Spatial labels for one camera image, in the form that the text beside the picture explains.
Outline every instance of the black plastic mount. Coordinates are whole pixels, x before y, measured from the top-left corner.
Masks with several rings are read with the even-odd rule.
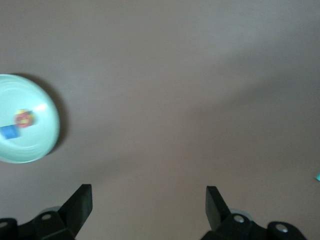
[[[0,219],[0,240],[74,240],[93,208],[92,187],[83,184],[58,211],[47,211],[18,226]]]
[[[205,212],[211,231],[201,240],[307,240],[289,223],[272,221],[265,229],[242,214],[232,214],[215,186],[206,188]]]

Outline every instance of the metal screw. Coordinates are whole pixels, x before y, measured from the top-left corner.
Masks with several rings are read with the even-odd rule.
[[[0,222],[0,228],[4,228],[7,225],[8,225],[8,223],[6,221]]]
[[[51,218],[51,214],[46,214],[41,217],[42,220],[48,220]]]
[[[233,217],[233,219],[234,219],[236,222],[241,223],[241,224],[245,222],[245,219],[244,219],[242,216],[240,216],[240,215],[235,215],[235,216]]]
[[[278,229],[280,232],[283,232],[283,233],[287,233],[288,232],[288,228],[283,225],[283,224],[277,224],[275,225],[275,228]]]

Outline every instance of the table surface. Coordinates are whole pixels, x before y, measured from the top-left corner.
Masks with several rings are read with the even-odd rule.
[[[319,21],[319,1],[1,1],[0,73],[49,93],[61,135],[0,162],[0,216],[92,184],[78,240],[198,240],[209,185],[318,239]]]

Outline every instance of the small toy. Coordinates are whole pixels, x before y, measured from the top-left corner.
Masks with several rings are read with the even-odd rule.
[[[0,127],[0,133],[6,140],[19,137],[16,125],[2,126]]]
[[[26,128],[33,124],[34,116],[31,111],[26,109],[19,110],[14,118],[15,124],[18,128]]]

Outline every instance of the small blue object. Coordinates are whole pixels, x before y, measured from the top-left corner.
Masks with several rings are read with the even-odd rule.
[[[19,137],[16,125],[2,126],[0,127],[0,133],[5,139],[14,139]]]
[[[318,181],[320,181],[320,172],[318,173],[318,175],[315,177]]]

